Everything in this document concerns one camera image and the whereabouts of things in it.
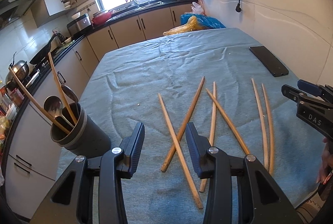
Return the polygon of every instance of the wooden chopstick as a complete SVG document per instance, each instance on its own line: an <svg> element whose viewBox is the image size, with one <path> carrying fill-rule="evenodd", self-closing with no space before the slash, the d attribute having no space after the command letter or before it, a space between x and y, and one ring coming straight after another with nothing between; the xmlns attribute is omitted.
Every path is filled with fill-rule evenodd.
<svg viewBox="0 0 333 224"><path fill-rule="evenodd" d="M74 125L76 125L78 121L77 121L76 117L74 116L74 113L73 113L71 107L68 104L68 101L65 97L64 91L61 88L60 81L57 77L56 68L54 67L54 64L53 64L53 59L52 59L51 53L49 52L48 55L49 55L49 61L50 61L50 64L51 64L51 69L52 69L52 73L53 73L54 82L57 85L58 91L60 93L61 100L65 104L65 107L67 108L67 111L68 111L70 117L72 118L72 120L74 122Z"/></svg>
<svg viewBox="0 0 333 224"><path fill-rule="evenodd" d="M266 127L264 122L264 115L262 113L262 107L260 103L260 98L258 95L257 87L254 83L254 79L251 78L252 85L254 89L255 98L257 100L257 106L259 111L259 118L260 118L260 124L261 124L261 131L262 131L262 144L263 144L263 150L264 150L264 167L268 171L269 169L269 163L268 163L268 142L267 142L267 134L266 134Z"/></svg>
<svg viewBox="0 0 333 224"><path fill-rule="evenodd" d="M201 78L201 81L200 81L200 84L199 84L199 87L198 89L196 90L196 93L194 95L194 98L192 100L192 103L189 107L189 111L187 112L185 118L184 118L184 121L178 131L178 134L177 134L177 140L178 142L180 142L181 138L183 137L183 134L185 132L185 128L186 128L186 125L189 123L189 120L191 119L191 116L192 116L192 113L193 113L193 110L195 108L195 105L198 101L198 98L199 98L199 95L200 95L200 92L201 92L201 89L204 85L204 81L205 81L205 77L203 76L203 78ZM175 145L172 144L169 152L168 152L168 155L166 156L163 164L162 164L162 167L161 167L161 172L165 172L167 170L167 168L169 167L169 164L171 162L171 159L172 157L174 156L174 153L176 152L176 148L175 148Z"/></svg>
<svg viewBox="0 0 333 224"><path fill-rule="evenodd" d="M14 80L19 85L19 87L22 89L22 91L25 93L25 95L30 99L31 102L34 103L34 105L58 128L60 128L63 132L65 132L67 135L70 133L65 127L63 127L59 122L55 120L44 108L40 106L40 104L37 103L35 98L28 92L28 90L23 86L21 81L17 78L16 74L14 73L13 69L9 67L9 72L13 75Z"/></svg>
<svg viewBox="0 0 333 224"><path fill-rule="evenodd" d="M193 178L191 176L191 173L189 172L189 167L187 166L185 158L184 158L184 155L183 155L183 152L181 151L181 148L180 148L179 142L177 140L176 134L174 132L174 128L172 127L172 124L171 124L168 112L167 112L167 110L166 110L166 108L164 106L162 96L160 94L158 94L158 97L159 97L159 102L160 102L161 107L162 107L162 111L163 111L163 114L164 114L164 118L165 118L166 124L167 124L167 126L169 128L169 132L170 132L172 140L174 142L174 145L175 145L175 148L176 148L176 151L177 151L177 154L178 154L181 166L182 166L182 168L184 170L185 177L187 179L187 182L189 183L189 188L191 189L191 192L192 192L195 204L197 205L197 207L199 209L203 209L204 208L203 203L201 202L199 193L196 190Z"/></svg>
<svg viewBox="0 0 333 224"><path fill-rule="evenodd" d="M216 99L216 82L213 82L213 96ZM210 123L210 133L209 133L209 143L211 146L214 145L214 135L215 135L215 123L216 123L216 104L213 102L213 110L211 112L211 123ZM205 192L207 184L207 179L202 179L199 192L203 193Z"/></svg>
<svg viewBox="0 0 333 224"><path fill-rule="evenodd" d="M269 128L269 169L268 172L270 175L273 174L274 171L274 127L273 127L273 117L272 112L269 105L269 100L267 96L267 92L264 84L261 84L262 91L264 92L266 111L268 117L268 128Z"/></svg>
<svg viewBox="0 0 333 224"><path fill-rule="evenodd" d="M237 131L236 127L234 126L234 124L232 123L232 121L230 120L230 118L228 117L228 115L226 114L226 112L223 110L223 108L221 107L221 105L219 104L219 102L216 100L216 98L211 94L211 92L209 91L209 89L206 88L206 91L207 91L208 95L211 97L211 99L213 100L213 102L216 104L216 107L220 111L220 113L221 113L222 117L224 118L224 120L227 122L229 128L234 133L236 139L238 140L238 143L239 143L240 147L242 147L242 149L245 152L245 154L250 154L250 150L246 146L243 138L241 137L241 135Z"/></svg>

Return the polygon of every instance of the smartphone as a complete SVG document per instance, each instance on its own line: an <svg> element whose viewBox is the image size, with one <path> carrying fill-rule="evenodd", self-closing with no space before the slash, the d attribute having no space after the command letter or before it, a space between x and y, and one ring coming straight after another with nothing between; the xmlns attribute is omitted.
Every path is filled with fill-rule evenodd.
<svg viewBox="0 0 333 224"><path fill-rule="evenodd" d="M266 47L252 46L250 51L262 62L272 76L279 77L289 74L288 69Z"/></svg>

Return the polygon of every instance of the utensil holder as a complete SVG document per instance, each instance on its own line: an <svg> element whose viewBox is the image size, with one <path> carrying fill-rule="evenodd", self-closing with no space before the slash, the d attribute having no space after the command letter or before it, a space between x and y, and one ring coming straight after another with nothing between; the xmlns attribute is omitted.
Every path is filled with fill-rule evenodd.
<svg viewBox="0 0 333 224"><path fill-rule="evenodd" d="M78 115L75 105L75 103L70 104L70 108L74 116L78 118L78 123L71 129L63 118L57 117L56 120L68 129L70 133L66 135L57 126L52 124L51 139L58 143L59 146L66 148L76 155L84 155L87 158L102 156L111 149L110 138L94 123L80 104L77 104ZM65 118L74 124L67 109L63 108L62 112Z"/></svg>

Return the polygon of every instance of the silver bolt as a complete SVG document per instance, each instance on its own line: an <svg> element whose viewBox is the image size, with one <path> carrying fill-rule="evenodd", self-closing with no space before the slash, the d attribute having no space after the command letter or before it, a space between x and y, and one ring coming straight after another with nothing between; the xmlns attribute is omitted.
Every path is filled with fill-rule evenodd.
<svg viewBox="0 0 333 224"><path fill-rule="evenodd" d="M122 149L119 148L119 147L113 148L113 149L111 150L111 152L113 152L114 154L118 154L118 153L120 153L121 151L122 151Z"/></svg>
<svg viewBox="0 0 333 224"><path fill-rule="evenodd" d="M219 151L219 149L217 149L216 147L210 147L210 148L208 149L208 151L209 151L211 154L216 154L216 153Z"/></svg>
<svg viewBox="0 0 333 224"><path fill-rule="evenodd" d="M75 161L80 163L84 160L84 156L83 155L78 155L76 158L75 158Z"/></svg>
<svg viewBox="0 0 333 224"><path fill-rule="evenodd" d="M250 162L253 162L254 160L256 160L256 157L253 154L248 154L246 156L246 159Z"/></svg>

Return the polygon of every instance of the spoon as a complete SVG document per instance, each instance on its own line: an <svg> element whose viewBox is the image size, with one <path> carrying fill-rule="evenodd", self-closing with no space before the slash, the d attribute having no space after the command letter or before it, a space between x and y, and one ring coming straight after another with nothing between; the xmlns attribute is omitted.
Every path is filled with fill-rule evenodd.
<svg viewBox="0 0 333 224"><path fill-rule="evenodd" d="M49 96L44 102L44 109L54 118L61 117L67 122L72 128L74 125L71 124L65 117L62 115L63 104L59 97Z"/></svg>
<svg viewBox="0 0 333 224"><path fill-rule="evenodd" d="M78 108L78 102L79 102L79 98L76 96L75 92L68 86L66 85L61 85L61 88L63 90L63 92L68 96L69 99L73 100L75 102L75 106L76 106L76 111L79 117L79 108Z"/></svg>

